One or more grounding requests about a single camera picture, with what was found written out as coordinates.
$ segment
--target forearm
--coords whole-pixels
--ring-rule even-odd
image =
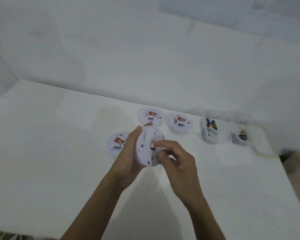
[[[196,202],[188,204],[194,232],[197,240],[225,240],[204,196],[198,197]]]
[[[106,175],[60,240],[98,240],[108,225],[122,189]]]

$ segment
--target white tabletop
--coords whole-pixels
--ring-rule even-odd
[[[131,131],[144,105],[21,81],[0,98],[0,230],[60,238],[111,167],[108,136]],[[164,114],[170,110],[162,109]],[[184,136],[203,193],[227,239],[300,239],[300,203],[279,158],[210,145],[200,117]],[[195,239],[161,165],[120,197],[103,239]]]

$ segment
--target hand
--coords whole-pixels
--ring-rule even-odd
[[[128,188],[128,186],[132,184],[140,171],[144,168],[144,166],[134,160],[136,141],[141,132],[142,127],[139,125],[129,134],[122,151],[108,172],[108,176],[111,179],[114,179],[122,190]]]
[[[161,140],[153,145],[166,148],[158,154],[159,161],[168,175],[173,192],[183,204],[188,208],[202,200],[195,158],[177,141]]]

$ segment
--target label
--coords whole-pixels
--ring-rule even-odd
[[[184,118],[181,118],[181,117],[178,117],[177,120],[178,120],[178,121],[181,121],[181,122],[185,122],[185,119],[184,119]]]
[[[151,115],[151,116],[155,117],[155,116],[157,115],[157,113],[155,113],[155,112],[153,112],[153,111],[149,111],[149,112],[148,112],[148,115]]]
[[[119,137],[116,137],[114,142],[118,143],[119,145],[124,144],[124,140],[120,139]]]

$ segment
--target white smoke detector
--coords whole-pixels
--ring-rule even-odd
[[[168,127],[178,135],[184,135],[192,127],[192,121],[182,113],[171,114],[168,119]]]
[[[145,126],[136,140],[135,158],[137,162],[146,167],[159,164],[158,153],[162,147],[154,147],[152,141],[164,140],[163,133],[156,126]]]
[[[110,156],[117,157],[121,152],[124,144],[127,141],[128,135],[130,132],[128,131],[121,131],[113,133],[111,136],[108,137],[105,146],[109,151]]]
[[[151,107],[139,109],[138,117],[143,125],[152,122],[154,126],[159,126],[164,120],[163,113],[159,109]]]

